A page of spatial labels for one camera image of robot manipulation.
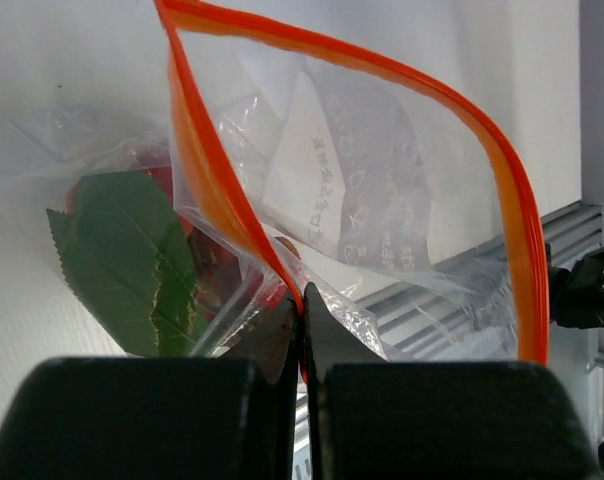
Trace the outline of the clear orange zip top bag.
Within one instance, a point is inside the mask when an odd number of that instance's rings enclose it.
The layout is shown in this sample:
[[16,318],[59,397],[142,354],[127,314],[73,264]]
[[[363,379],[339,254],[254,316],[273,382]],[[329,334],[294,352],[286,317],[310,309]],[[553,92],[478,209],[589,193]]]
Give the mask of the clear orange zip top bag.
[[[0,212],[64,283],[46,211],[63,210],[81,176],[166,147],[178,214],[278,277],[296,308],[316,286],[383,359],[400,360],[357,302],[396,283],[462,292],[441,263],[500,237],[517,355],[457,360],[547,362],[533,189],[509,140],[459,92],[359,46],[206,1],[90,1],[94,19],[63,19],[70,8],[0,1],[0,46],[12,40],[27,56],[25,81],[62,93],[0,128]],[[186,356],[234,347],[265,312],[224,306]]]

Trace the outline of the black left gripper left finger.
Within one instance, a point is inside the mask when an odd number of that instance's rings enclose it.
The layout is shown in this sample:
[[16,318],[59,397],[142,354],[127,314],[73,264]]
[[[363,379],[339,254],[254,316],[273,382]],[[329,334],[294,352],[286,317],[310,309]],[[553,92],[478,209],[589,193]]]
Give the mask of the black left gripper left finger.
[[298,345],[285,297],[217,358],[45,361],[0,426],[0,479],[288,479]]

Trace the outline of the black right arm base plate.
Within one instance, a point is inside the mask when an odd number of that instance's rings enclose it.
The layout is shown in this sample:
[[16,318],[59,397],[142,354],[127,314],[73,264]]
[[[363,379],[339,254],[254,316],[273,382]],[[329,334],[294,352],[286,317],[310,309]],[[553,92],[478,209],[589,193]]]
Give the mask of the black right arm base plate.
[[571,329],[604,328],[604,246],[584,255],[571,269],[553,266],[545,244],[550,321]]

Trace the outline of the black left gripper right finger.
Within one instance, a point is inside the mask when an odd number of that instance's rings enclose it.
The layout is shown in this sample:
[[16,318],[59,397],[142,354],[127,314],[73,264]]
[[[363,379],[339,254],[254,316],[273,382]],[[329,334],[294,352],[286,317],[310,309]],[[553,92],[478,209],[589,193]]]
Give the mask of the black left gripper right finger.
[[556,376],[530,362],[387,362],[304,293],[317,479],[597,479]]

